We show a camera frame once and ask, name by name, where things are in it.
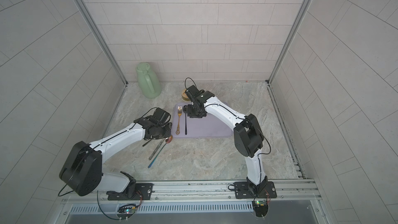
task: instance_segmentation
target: black mounting plate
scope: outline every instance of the black mounting plate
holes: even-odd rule
[[[236,189],[241,189],[242,191],[235,191],[235,197],[236,199],[252,199],[254,197],[251,196],[249,192],[249,188],[248,188],[248,182],[247,181],[240,181],[240,182],[234,182],[234,186]],[[276,191],[273,191],[272,189],[275,189],[275,185],[273,182],[268,181],[265,188],[263,189],[263,191],[261,192],[261,194],[256,197],[256,198],[267,198],[267,193],[269,194],[270,198],[276,198]]]
[[[136,191],[139,190],[141,192],[143,200],[150,199],[150,196],[152,194],[152,187],[153,187],[153,183],[137,183],[135,185]],[[135,194],[131,199],[117,197],[116,195],[108,195],[108,201],[127,201],[127,200],[139,200],[139,199],[140,199],[139,194]]]

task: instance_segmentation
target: green thermos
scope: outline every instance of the green thermos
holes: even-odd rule
[[[150,99],[156,98],[162,92],[159,79],[150,65],[146,62],[138,64],[135,68],[137,71],[138,86],[142,90],[142,94]]]

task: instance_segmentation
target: marble floor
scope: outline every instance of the marble floor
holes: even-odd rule
[[[130,83],[107,135],[126,127],[152,107],[160,107],[172,114],[175,104],[183,101],[184,83],[161,82],[161,85],[161,95],[147,99],[137,83]],[[269,179],[298,178],[264,82],[196,82],[196,85],[199,90],[214,93],[236,111],[256,115],[272,147],[271,154],[263,156]],[[151,161],[148,158],[159,141],[153,140],[142,147],[145,142],[141,140],[118,152],[104,163],[104,169],[127,172],[139,181],[226,180],[247,176],[245,159],[235,148],[233,135],[228,138],[175,138],[164,147],[149,169]],[[265,141],[263,145],[263,151],[267,152]]]

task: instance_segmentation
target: silver fork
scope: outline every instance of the silver fork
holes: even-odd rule
[[[182,115],[182,106],[178,106],[178,125],[177,125],[177,131],[176,134],[180,134],[180,117]]]

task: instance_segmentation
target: black cable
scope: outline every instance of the black cable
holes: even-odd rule
[[[98,190],[97,190],[97,203],[98,203],[99,210],[103,213],[103,215],[105,215],[106,217],[108,217],[111,220],[121,220],[121,219],[115,219],[115,218],[109,217],[102,211],[101,206],[100,206],[100,201],[98,200]]]
[[[188,89],[188,88],[187,88],[187,79],[191,79],[191,81],[193,82],[193,84],[194,84],[195,87],[196,87],[196,84],[195,84],[195,82],[192,80],[192,78],[187,77],[187,78],[185,79],[185,82],[184,82],[184,86],[185,86],[185,89],[186,89],[186,90]]]

